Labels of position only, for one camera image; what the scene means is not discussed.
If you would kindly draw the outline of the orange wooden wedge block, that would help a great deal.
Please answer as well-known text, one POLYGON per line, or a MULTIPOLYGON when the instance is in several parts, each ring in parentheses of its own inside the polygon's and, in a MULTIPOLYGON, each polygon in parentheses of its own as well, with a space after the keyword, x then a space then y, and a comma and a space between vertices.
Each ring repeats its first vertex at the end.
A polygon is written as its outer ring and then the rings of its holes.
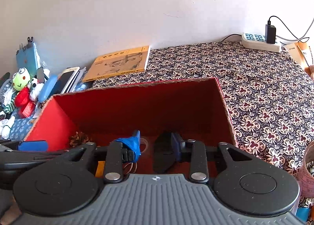
POLYGON ((104 168, 105 168, 105 161, 99 161, 98 165, 97 165, 97 170, 95 173, 96 178, 102 178, 103 177, 104 168))

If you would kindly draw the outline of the smartphone with white frame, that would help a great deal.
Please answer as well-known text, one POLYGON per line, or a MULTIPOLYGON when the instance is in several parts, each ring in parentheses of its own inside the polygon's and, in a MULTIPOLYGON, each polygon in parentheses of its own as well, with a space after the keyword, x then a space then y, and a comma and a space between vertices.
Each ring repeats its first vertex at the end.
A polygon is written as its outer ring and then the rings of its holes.
POLYGON ((77 76, 79 70, 80 67, 71 67, 65 69, 55 83, 51 93, 53 95, 67 93, 72 81, 77 76))

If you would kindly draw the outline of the white panda plush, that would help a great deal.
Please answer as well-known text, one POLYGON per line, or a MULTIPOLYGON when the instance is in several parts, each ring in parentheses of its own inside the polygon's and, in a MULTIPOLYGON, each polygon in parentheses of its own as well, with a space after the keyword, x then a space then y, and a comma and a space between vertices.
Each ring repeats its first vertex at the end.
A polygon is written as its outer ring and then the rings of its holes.
POLYGON ((30 90, 29 98, 32 102, 38 101, 38 96, 43 87, 44 83, 40 83, 36 77, 30 80, 28 83, 28 88, 30 90))

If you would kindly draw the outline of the blue glasses case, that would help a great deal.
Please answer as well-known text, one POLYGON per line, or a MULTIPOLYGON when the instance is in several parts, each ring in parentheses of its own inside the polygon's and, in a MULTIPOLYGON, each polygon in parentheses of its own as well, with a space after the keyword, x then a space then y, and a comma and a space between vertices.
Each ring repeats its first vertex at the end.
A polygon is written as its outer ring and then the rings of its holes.
POLYGON ((54 88, 56 82, 58 81, 57 75, 51 75, 51 77, 45 82, 43 88, 38 95, 38 102, 45 102, 51 95, 52 89, 54 88))

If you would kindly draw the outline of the black power adapter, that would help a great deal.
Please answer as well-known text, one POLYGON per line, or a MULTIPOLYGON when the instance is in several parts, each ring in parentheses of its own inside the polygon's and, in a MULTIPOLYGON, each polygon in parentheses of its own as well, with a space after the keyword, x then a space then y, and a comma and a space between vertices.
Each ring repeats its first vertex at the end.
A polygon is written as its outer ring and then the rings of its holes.
POLYGON ((271 24, 271 20, 267 21, 265 28, 265 40, 268 44, 276 43, 276 27, 271 24))

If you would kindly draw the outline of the clear tape roll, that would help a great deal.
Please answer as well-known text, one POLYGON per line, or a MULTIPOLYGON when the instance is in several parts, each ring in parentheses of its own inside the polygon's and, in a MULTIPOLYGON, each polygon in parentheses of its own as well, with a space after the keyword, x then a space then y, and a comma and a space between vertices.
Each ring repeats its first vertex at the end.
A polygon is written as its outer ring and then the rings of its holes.
POLYGON ((141 151, 141 153, 145 153, 148 148, 149 148, 149 142, 145 138, 141 137, 140 138, 140 151, 141 151))

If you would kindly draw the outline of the yellow book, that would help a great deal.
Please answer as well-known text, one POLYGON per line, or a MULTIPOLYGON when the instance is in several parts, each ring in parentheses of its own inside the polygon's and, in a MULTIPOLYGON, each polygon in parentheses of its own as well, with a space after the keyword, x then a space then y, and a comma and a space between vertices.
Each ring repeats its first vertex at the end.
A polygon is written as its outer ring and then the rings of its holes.
POLYGON ((147 68, 151 46, 126 49, 98 56, 83 82, 91 82, 113 76, 144 72, 147 68))

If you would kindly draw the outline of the floral patterned tablecloth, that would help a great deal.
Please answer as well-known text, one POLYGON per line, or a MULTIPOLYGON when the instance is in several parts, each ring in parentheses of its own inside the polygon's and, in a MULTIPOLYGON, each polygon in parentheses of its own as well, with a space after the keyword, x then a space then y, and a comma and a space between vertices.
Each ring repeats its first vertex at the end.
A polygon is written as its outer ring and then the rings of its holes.
POLYGON ((313 81, 286 50, 250 50, 239 42, 166 47, 150 52, 145 72, 93 87, 201 77, 219 80, 237 146, 296 176, 313 141, 313 81))

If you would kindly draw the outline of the pinecone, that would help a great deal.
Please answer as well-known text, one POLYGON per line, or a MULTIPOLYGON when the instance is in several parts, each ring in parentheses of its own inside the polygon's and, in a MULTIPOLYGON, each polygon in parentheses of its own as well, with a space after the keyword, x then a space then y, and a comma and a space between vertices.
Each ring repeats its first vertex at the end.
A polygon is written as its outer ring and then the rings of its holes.
POLYGON ((91 142, 91 138, 83 132, 76 132, 75 135, 70 137, 70 147, 76 148, 79 145, 91 142))

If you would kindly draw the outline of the metal nail clipper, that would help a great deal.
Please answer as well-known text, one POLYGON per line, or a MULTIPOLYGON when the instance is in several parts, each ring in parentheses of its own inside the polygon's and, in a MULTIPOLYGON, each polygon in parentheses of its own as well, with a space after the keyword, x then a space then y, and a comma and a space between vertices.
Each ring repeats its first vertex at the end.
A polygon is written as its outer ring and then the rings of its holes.
POLYGON ((123 173, 125 175, 128 175, 130 173, 136 173, 137 167, 138 167, 137 163, 129 162, 123 167, 123 173))

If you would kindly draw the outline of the green frog plush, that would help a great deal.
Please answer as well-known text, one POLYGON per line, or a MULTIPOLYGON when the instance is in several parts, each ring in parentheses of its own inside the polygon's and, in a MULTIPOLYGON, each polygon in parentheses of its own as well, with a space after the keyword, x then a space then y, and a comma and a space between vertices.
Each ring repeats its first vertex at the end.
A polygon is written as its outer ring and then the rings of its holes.
POLYGON ((21 91, 30 81, 30 74, 27 68, 20 68, 17 73, 13 75, 12 85, 17 91, 21 91))

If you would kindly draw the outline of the red cardboard box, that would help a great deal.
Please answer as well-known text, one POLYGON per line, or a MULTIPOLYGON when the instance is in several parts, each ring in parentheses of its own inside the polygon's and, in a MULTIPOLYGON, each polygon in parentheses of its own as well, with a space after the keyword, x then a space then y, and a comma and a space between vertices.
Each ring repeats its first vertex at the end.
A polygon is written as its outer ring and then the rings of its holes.
POLYGON ((134 131, 148 141, 137 172, 153 173, 153 144, 165 131, 207 146, 235 144, 235 133, 216 78, 167 80, 93 88, 55 95, 45 104, 25 141, 44 140, 49 151, 70 147, 77 132, 107 146, 134 131))

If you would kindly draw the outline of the blue floral cloth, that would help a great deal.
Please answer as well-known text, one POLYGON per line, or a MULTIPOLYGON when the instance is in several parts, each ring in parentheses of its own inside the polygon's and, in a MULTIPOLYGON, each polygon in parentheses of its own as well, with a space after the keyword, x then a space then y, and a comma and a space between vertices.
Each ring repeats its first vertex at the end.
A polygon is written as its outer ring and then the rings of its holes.
POLYGON ((8 138, 9 140, 13 141, 24 140, 34 124, 33 116, 30 116, 28 118, 19 118, 17 115, 14 115, 14 117, 14 123, 11 127, 8 138))

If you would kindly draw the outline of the white power strip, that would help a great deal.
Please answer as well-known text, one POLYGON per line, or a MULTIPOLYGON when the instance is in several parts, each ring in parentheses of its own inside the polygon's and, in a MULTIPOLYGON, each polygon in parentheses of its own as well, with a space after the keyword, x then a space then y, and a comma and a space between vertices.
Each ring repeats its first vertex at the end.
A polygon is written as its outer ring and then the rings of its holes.
POLYGON ((282 45, 275 41, 275 44, 269 44, 265 40, 265 36, 260 34, 243 33, 241 44, 243 47, 254 50, 270 51, 280 53, 282 45))

